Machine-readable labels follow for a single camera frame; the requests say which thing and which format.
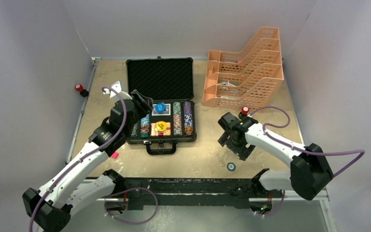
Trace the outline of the blue round button chip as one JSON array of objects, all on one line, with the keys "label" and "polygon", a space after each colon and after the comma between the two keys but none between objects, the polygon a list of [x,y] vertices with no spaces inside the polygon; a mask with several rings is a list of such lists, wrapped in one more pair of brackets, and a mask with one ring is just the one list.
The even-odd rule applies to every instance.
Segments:
[{"label": "blue round button chip", "polygon": [[157,113],[163,113],[166,111],[166,105],[160,102],[154,106],[154,109]]}]

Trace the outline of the blue playing card deck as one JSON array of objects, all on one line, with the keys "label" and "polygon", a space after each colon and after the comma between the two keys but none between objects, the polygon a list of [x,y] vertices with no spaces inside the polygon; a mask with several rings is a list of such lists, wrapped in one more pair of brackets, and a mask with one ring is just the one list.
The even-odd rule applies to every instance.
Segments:
[{"label": "blue playing card deck", "polygon": [[170,116],[171,105],[169,103],[153,104],[152,116]]}]

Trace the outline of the yellow round button chip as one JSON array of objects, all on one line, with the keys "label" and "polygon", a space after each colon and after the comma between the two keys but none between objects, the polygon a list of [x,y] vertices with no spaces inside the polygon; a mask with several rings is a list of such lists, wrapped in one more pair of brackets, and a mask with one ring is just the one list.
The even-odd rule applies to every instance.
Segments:
[{"label": "yellow round button chip", "polygon": [[164,132],[168,128],[168,125],[165,121],[156,122],[156,130],[158,132]]}]

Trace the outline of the teal poker chip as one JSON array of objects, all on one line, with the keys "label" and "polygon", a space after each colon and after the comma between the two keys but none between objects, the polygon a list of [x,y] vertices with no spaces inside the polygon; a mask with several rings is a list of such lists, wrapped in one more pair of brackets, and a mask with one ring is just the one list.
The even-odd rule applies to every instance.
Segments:
[{"label": "teal poker chip", "polygon": [[227,169],[231,172],[235,171],[236,170],[236,165],[233,163],[233,162],[229,162],[227,164]]}]

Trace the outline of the red gold card deck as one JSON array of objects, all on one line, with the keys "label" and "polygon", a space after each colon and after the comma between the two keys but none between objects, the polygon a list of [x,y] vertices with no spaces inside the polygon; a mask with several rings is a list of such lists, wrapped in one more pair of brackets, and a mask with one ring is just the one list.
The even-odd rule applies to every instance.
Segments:
[{"label": "red gold card deck", "polygon": [[168,137],[171,136],[171,123],[158,121],[151,124],[151,137]]}]

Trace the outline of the black poker set case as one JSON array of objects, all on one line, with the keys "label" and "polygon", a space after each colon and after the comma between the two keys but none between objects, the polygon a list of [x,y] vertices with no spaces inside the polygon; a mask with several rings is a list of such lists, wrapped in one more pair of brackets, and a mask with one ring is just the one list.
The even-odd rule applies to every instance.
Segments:
[{"label": "black poker set case", "polygon": [[[149,113],[134,126],[129,144],[144,144],[149,155],[172,155],[178,143],[197,139],[192,58],[148,58],[126,61],[129,91],[138,90],[157,103],[171,105],[170,116]],[[171,123],[171,136],[151,137],[151,124]]]}]

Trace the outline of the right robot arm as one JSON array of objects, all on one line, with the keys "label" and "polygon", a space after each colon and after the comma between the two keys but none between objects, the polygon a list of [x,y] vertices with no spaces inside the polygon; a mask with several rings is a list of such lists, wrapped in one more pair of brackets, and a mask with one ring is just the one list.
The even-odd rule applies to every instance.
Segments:
[{"label": "right robot arm", "polygon": [[239,159],[246,160],[255,148],[261,148],[282,161],[288,171],[263,169],[252,178],[252,191],[263,197],[271,190],[292,190],[305,200],[312,200],[334,178],[322,149],[316,144],[293,142],[246,116],[239,119],[231,113],[218,121],[223,134],[218,139]]}]

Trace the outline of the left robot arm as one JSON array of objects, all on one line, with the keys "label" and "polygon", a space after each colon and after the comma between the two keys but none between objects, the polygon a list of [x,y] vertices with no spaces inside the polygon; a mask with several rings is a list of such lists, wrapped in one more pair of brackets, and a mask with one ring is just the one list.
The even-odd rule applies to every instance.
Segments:
[{"label": "left robot arm", "polygon": [[103,87],[115,102],[110,115],[93,131],[79,154],[55,177],[38,189],[29,188],[22,199],[30,217],[29,231],[37,224],[45,232],[59,232],[71,217],[93,201],[130,192],[125,179],[113,169],[105,171],[91,184],[87,176],[124,145],[134,125],[152,112],[153,99],[134,90],[130,94]]}]

